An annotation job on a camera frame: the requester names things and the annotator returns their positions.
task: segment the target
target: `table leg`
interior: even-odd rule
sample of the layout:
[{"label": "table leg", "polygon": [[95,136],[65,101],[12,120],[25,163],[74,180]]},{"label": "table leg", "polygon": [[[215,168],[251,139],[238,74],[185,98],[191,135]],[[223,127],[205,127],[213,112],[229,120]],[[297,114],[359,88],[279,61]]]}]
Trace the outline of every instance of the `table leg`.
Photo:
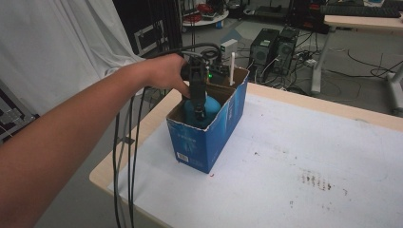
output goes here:
[{"label": "table leg", "polygon": [[400,84],[403,80],[403,65],[395,74],[388,73],[387,79],[393,96],[393,110],[403,113],[403,91]]},{"label": "table leg", "polygon": [[320,52],[319,60],[314,65],[314,69],[313,69],[313,73],[312,73],[311,94],[320,93],[320,81],[322,78],[322,65],[323,65],[323,61],[326,58],[329,41],[334,36],[335,32],[336,32],[336,28],[330,27],[329,33],[326,36],[325,44],[323,46],[322,51]]}]

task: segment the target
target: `blue cardboard box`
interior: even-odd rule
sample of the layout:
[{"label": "blue cardboard box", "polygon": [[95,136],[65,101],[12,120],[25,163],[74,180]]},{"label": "blue cardboard box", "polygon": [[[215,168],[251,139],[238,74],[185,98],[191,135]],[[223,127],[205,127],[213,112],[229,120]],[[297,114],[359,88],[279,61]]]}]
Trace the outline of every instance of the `blue cardboard box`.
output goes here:
[{"label": "blue cardboard box", "polygon": [[222,85],[207,85],[207,94],[221,104],[221,110],[205,129],[184,123],[184,101],[166,116],[175,157],[179,162],[207,174],[210,172],[242,116],[248,73],[246,69],[235,68],[233,85],[229,85],[228,79]]}]

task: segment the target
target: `white curtain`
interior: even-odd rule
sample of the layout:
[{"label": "white curtain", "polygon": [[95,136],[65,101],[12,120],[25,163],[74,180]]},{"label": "white curtain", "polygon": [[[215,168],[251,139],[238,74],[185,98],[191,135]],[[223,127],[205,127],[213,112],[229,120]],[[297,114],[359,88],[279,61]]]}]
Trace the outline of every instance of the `white curtain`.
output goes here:
[{"label": "white curtain", "polygon": [[35,113],[142,60],[112,0],[0,2],[0,79]]}]

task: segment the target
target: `human hand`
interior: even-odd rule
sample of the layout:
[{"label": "human hand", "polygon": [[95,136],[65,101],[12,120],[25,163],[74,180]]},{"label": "human hand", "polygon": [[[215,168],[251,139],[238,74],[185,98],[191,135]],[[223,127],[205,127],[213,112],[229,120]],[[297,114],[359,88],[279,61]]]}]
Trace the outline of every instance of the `human hand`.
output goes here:
[{"label": "human hand", "polygon": [[147,59],[135,66],[143,77],[144,86],[156,88],[175,88],[187,98],[190,98],[189,86],[181,78],[182,66],[186,61],[177,54],[168,54],[155,59]]}]

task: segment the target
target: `barcode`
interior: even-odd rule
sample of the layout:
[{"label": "barcode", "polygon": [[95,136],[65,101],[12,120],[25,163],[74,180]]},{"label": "barcode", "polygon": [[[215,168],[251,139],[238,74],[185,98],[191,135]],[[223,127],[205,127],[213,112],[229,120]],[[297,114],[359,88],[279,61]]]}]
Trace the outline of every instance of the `barcode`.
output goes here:
[{"label": "barcode", "polygon": [[187,156],[185,156],[185,155],[183,155],[183,154],[181,154],[179,152],[177,152],[177,155],[178,155],[178,158],[180,160],[184,160],[185,162],[189,162],[189,159],[187,158]]}]

